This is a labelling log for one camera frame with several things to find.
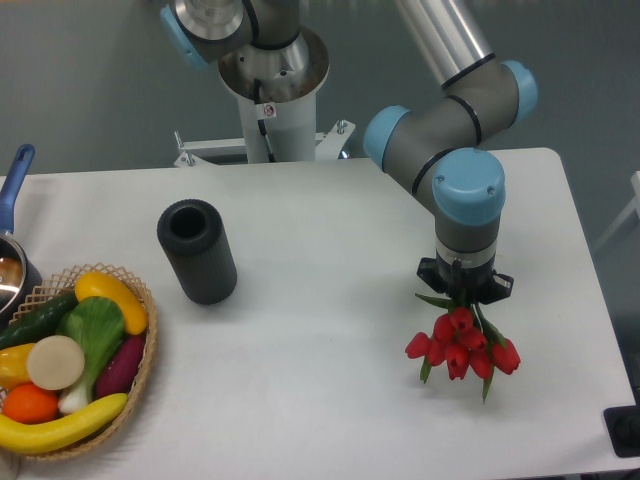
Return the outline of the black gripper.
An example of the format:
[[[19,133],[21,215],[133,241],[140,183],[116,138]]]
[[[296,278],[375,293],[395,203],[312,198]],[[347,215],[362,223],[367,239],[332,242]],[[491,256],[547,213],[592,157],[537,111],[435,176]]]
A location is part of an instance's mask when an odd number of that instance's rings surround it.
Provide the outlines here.
[[[423,257],[418,277],[437,293],[467,303],[492,304],[511,296],[514,279],[494,269],[494,259],[465,268],[459,260],[448,264],[439,256]]]

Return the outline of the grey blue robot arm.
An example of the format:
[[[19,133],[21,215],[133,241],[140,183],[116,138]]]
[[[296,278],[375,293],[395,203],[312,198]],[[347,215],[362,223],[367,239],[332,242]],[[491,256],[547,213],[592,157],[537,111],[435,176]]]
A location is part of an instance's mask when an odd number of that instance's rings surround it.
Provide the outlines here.
[[[436,252],[418,277],[464,306],[511,294],[495,270],[506,198],[500,162],[481,143],[535,108],[531,72],[495,58],[461,1],[397,5],[444,92],[416,114],[390,106],[370,121],[367,156],[434,217]],[[296,1],[171,1],[161,21],[194,67],[216,64],[236,97],[252,163],[318,159],[316,93],[329,71],[323,41],[300,20]]]

